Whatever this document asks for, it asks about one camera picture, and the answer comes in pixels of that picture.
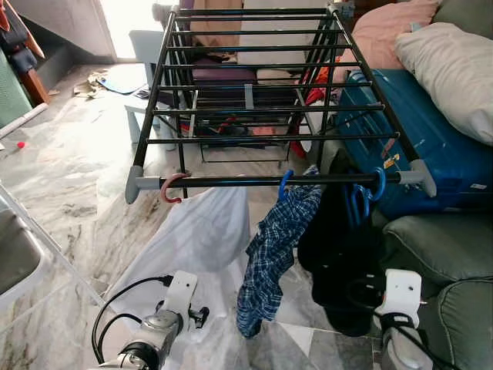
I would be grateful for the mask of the white thin garment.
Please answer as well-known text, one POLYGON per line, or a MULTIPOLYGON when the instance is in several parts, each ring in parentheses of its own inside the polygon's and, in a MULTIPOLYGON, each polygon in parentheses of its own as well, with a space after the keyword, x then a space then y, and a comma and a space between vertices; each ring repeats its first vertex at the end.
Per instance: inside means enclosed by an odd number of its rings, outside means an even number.
POLYGON ((209 188, 173 205, 109 293, 141 278, 185 271, 196 275, 193 309, 208 307, 203 328, 177 335, 162 370, 226 370, 232 367, 237 292, 251 240, 249 195, 243 187, 209 188))

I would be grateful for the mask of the blue plaid shirt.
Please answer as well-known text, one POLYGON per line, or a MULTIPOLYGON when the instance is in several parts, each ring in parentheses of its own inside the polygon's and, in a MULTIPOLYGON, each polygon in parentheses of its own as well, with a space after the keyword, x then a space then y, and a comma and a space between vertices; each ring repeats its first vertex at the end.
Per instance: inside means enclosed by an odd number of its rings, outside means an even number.
POLYGON ((282 275, 295 264, 293 249, 307 231, 320 207, 320 184, 296 184, 281 188, 278 200, 258 223, 257 235, 246 249, 249 264, 236 300, 236 327, 244 338, 272 321, 281 306, 282 275))

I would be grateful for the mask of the black metal drying rack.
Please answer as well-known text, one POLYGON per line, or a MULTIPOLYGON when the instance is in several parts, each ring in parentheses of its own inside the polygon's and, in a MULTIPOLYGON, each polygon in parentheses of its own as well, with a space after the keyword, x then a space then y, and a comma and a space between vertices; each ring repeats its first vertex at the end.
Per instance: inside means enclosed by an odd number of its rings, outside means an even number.
MULTIPOLYGON (((161 190, 165 177, 151 177, 144 173, 144 163, 149 146, 157 143, 152 138, 151 130, 156 116, 166 117, 175 137, 169 143, 183 151, 187 144, 232 145, 271 144, 310 142, 317 150, 334 137, 327 131, 336 127, 336 113, 339 112, 382 112, 392 128, 387 135, 388 142, 398 143, 409 159, 410 169, 395 173, 342 173, 342 175, 293 175, 288 184, 307 186, 308 184, 327 183, 399 183, 402 186, 419 187, 429 197, 436 197, 437 186, 428 166, 415 150, 410 140, 404 137, 404 127, 390 103, 384 98, 379 84, 367 67, 366 60, 360 53, 351 32, 345 27, 341 10, 336 3, 328 2, 321 8, 275 8, 275 9, 183 9, 177 5, 170 7, 168 17, 163 21, 163 43, 150 85, 148 106, 145 120, 139 133, 135 156, 129 169, 126 182, 126 200, 133 202, 142 191, 161 190), (195 35, 191 25, 194 22, 264 22, 264 21, 316 21, 317 27, 311 29, 314 40, 309 45, 289 45, 289 52, 305 52, 306 60, 300 64, 303 74, 317 72, 320 67, 338 67, 335 57, 342 50, 354 53, 355 65, 365 78, 355 83, 355 89, 368 88, 371 92, 369 101, 355 105, 321 106, 306 105, 305 87, 318 85, 292 84, 289 89, 296 96, 293 105, 287 105, 281 99, 277 105, 257 106, 253 93, 256 84, 243 85, 243 98, 207 99, 200 98, 206 86, 193 85, 193 72, 197 65, 187 61, 188 56, 207 52, 205 46, 194 46, 191 39, 195 35), (213 126, 220 127, 227 119, 246 121, 251 126, 269 126, 281 123, 290 128, 298 127, 309 113, 321 113, 323 125, 320 130, 309 134, 298 133, 279 135, 197 135, 195 127, 204 120, 210 120, 213 126)), ((281 177, 276 176, 240 176, 240 177, 184 177, 176 180, 170 187, 260 187, 278 186, 281 177)))

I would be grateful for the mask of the dark green sofa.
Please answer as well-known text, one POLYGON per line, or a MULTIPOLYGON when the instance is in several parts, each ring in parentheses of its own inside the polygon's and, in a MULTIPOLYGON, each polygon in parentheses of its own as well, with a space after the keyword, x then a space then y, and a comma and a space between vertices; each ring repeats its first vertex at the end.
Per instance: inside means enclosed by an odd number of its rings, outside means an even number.
POLYGON ((491 209, 388 219, 376 208, 370 222, 381 232, 381 267, 421 275, 421 330, 431 352, 462 370, 492 370, 491 209))

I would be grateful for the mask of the purple storage case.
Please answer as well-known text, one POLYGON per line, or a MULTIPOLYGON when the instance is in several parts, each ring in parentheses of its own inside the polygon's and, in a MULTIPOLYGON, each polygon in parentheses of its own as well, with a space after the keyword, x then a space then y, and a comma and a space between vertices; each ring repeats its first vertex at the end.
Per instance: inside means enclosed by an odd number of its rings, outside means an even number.
POLYGON ((257 84, 257 74, 246 68, 193 69, 193 85, 207 87, 200 92, 200 98, 242 99, 244 84, 257 84), (208 88, 208 86, 233 86, 237 89, 208 88))

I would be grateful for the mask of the blue paper sheet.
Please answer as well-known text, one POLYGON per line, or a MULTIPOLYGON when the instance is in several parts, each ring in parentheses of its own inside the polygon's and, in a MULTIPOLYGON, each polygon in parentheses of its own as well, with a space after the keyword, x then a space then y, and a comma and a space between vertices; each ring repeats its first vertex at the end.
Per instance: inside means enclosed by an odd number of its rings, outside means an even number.
POLYGON ((110 92, 129 95, 145 87, 146 77, 106 74, 96 79, 96 82, 110 92))

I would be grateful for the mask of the red garment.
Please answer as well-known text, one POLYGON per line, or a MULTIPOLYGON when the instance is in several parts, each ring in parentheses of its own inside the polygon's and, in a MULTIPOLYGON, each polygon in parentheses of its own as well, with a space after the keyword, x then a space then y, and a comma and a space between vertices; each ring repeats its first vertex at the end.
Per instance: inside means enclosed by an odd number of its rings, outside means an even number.
POLYGON ((331 95, 338 92, 337 87, 327 88, 324 85, 344 83, 347 78, 347 70, 343 67, 320 67, 317 72, 309 71, 300 75, 297 80, 298 85, 318 85, 318 87, 305 87, 306 105, 313 105, 316 102, 325 102, 331 95))

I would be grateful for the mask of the white tube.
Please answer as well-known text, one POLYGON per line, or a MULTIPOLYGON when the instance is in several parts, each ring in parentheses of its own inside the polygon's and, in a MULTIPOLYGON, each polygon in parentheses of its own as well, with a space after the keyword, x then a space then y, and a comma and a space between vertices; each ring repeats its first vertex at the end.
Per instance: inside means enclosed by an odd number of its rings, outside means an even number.
POLYGON ((12 120, 7 126, 3 126, 0 128, 0 139, 3 139, 13 131, 17 130, 22 124, 27 123, 29 120, 34 119, 40 113, 45 112, 49 107, 48 103, 39 103, 34 109, 29 110, 27 113, 22 114, 22 116, 18 117, 18 119, 12 120))

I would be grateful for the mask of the pale blue plastic stool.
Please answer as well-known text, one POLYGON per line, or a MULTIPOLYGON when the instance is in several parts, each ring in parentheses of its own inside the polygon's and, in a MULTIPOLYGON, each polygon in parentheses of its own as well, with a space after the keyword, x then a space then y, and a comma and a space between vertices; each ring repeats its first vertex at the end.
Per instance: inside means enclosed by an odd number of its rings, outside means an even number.
MULTIPOLYGON (((143 63, 146 70, 146 81, 148 86, 153 84, 155 64, 158 62, 161 46, 163 43, 163 31, 152 31, 152 29, 133 29, 129 33, 136 59, 143 63)), ((147 108, 147 99, 130 98, 123 103, 128 119, 128 130, 133 145, 139 141, 139 133, 143 126, 143 120, 139 119, 138 113, 144 114, 147 108)), ((166 125, 166 117, 156 116, 153 126, 159 128, 158 135, 163 139, 175 137, 173 128, 166 125)))

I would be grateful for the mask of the blue hard suitcase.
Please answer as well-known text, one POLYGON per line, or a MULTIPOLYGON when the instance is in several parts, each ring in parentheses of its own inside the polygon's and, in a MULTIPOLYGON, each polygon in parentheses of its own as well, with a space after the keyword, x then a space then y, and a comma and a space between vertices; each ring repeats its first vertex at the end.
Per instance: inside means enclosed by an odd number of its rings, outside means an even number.
MULTIPOLYGON (((419 187, 389 183, 376 203, 388 219, 417 213, 490 210, 493 201, 493 152, 471 137, 459 133, 433 104, 428 92, 411 73, 376 69, 374 78, 424 160, 437 186, 436 197, 419 187)), ((383 168, 388 173, 409 170, 410 162, 398 143, 388 144, 392 128, 380 110, 348 110, 336 113, 341 135, 361 135, 345 141, 348 156, 360 172, 383 168)))

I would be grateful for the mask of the dark bag on wooden stand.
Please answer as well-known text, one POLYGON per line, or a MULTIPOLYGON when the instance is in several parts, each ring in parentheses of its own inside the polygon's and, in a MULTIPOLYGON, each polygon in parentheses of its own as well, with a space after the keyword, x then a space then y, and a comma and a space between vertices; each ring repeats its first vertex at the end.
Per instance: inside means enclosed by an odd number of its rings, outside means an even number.
POLYGON ((0 49, 18 75, 32 105, 50 103, 49 90, 36 71, 38 59, 44 59, 45 53, 8 0, 0 0, 0 49))

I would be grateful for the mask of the beige pillow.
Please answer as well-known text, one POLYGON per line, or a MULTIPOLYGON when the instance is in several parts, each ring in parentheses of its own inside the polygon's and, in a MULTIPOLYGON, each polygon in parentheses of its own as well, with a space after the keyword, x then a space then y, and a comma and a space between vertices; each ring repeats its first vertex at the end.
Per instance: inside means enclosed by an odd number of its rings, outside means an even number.
POLYGON ((493 40, 433 22, 397 35, 394 50, 459 133, 493 145, 493 40))

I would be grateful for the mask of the pink cushion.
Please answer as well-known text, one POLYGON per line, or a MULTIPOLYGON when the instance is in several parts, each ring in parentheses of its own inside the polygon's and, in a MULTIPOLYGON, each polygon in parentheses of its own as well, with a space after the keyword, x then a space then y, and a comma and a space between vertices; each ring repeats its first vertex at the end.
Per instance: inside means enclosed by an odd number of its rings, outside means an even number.
POLYGON ((352 36, 371 69, 402 69, 395 40, 410 32, 410 25, 429 25, 439 0, 408 0, 367 12, 356 21, 352 36))

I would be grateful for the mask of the white frame grey chair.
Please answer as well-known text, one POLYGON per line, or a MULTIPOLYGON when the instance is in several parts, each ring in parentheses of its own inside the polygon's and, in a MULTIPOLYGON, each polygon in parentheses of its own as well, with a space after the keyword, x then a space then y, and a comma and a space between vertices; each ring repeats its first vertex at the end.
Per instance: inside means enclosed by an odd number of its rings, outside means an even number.
POLYGON ((72 254, 83 241, 67 226, 47 226, 0 182, 0 310, 27 310, 70 288, 103 303, 72 254))

